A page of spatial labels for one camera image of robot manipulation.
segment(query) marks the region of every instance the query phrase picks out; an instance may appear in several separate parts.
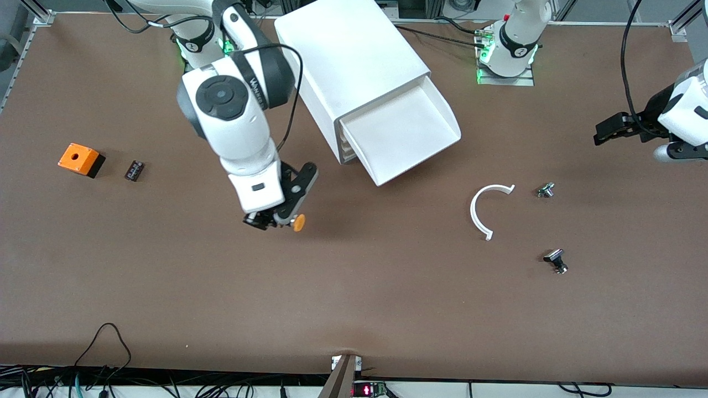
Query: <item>table surface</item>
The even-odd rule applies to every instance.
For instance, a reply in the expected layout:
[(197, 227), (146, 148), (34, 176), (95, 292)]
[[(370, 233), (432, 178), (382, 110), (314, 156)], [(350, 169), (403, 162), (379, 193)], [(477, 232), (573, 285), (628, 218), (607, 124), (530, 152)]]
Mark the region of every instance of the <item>table surface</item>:
[[(379, 376), (708, 384), (708, 169), (655, 162), (658, 140), (593, 146), (627, 108), (621, 35), (548, 27), (536, 87), (518, 88), (478, 86), (468, 47), (404, 32), (462, 140), (376, 187), (299, 107), (281, 157), (320, 177), (296, 234), (241, 223), (174, 100), (168, 31), (59, 15), (0, 117), (0, 363), (71, 364), (115, 322), (141, 367), (324, 373), (354, 352)], [(628, 48), (641, 107), (692, 64), (665, 28)], [(276, 139), (289, 112), (267, 112)], [(70, 142), (106, 155), (98, 178), (56, 165)], [(494, 183), (516, 189), (479, 199), (484, 241), (469, 202)], [(556, 248), (565, 275), (542, 262)], [(82, 364), (124, 360), (105, 331)]]

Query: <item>orange block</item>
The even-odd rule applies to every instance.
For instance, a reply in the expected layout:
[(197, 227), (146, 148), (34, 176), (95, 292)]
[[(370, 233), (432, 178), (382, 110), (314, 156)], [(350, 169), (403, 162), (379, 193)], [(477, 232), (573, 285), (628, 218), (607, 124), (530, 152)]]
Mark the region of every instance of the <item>orange block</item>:
[(71, 143), (57, 164), (74, 173), (95, 178), (104, 161), (105, 157), (98, 151)]

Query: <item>orange disc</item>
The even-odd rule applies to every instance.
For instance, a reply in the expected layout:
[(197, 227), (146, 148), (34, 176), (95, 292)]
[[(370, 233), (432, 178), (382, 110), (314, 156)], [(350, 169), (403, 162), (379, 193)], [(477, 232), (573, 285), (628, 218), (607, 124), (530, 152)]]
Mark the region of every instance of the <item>orange disc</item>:
[(304, 214), (298, 215), (295, 218), (295, 221), (292, 222), (292, 230), (295, 232), (302, 231), (302, 228), (304, 226), (305, 226), (305, 215)]

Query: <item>black band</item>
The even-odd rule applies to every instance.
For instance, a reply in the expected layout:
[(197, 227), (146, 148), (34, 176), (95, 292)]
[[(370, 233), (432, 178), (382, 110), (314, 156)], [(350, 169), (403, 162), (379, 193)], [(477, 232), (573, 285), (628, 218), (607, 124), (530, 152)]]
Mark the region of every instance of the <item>black band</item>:
[(207, 26), (207, 30), (204, 31), (201, 35), (197, 36), (196, 38), (193, 39), (184, 39), (175, 33), (175, 38), (177, 38), (177, 41), (179, 41), (182, 46), (187, 49), (189, 52), (202, 52), (202, 49), (204, 46), (214, 37), (214, 23), (212, 21), (207, 21), (209, 23), (209, 26)]
[(266, 99), (266, 95), (263, 92), (263, 87), (258, 81), (256, 73), (253, 72), (253, 68), (251, 68), (251, 64), (249, 64), (249, 61), (246, 59), (246, 55), (244, 55), (244, 52), (232, 52), (231, 59), (234, 60), (236, 67), (239, 68), (241, 75), (244, 77), (246, 85), (251, 88), (251, 91), (253, 92), (254, 96), (256, 96), (256, 100), (261, 106), (261, 109), (268, 109), (268, 100)]
[(501, 44), (509, 49), (512, 58), (525, 57), (529, 52), (531, 52), (531, 50), (533, 50), (534, 47), (536, 47), (536, 43), (538, 43), (538, 40), (536, 40), (531, 44), (521, 45), (514, 40), (511, 40), (509, 36), (506, 35), (506, 23), (504, 23), (499, 30), (499, 38), (501, 39)]

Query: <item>brown table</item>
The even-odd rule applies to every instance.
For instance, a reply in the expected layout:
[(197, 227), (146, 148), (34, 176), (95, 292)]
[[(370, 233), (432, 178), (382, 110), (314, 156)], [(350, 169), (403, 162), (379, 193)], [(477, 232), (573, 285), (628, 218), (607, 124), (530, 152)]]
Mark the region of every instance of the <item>brown table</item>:
[[(321, 171), (295, 234), (241, 223), (174, 100), (168, 31), (58, 16), (0, 117), (0, 363), (71, 364), (115, 322), (142, 367), (323, 373), (353, 351), (380, 376), (708, 384), (708, 168), (655, 162), (659, 141), (593, 146), (627, 108), (621, 34), (549, 27), (536, 87), (514, 88), (478, 86), (468, 47), (404, 33), (462, 140), (377, 188), (299, 107), (281, 156)], [(640, 108), (691, 64), (668, 29), (632, 30)], [(289, 112), (267, 112), (276, 139)], [(70, 142), (105, 153), (97, 179), (56, 165)], [(517, 188), (480, 198), (484, 241), (469, 201), (492, 183)], [(566, 275), (541, 261), (555, 248)], [(124, 360), (107, 332), (83, 363)]]

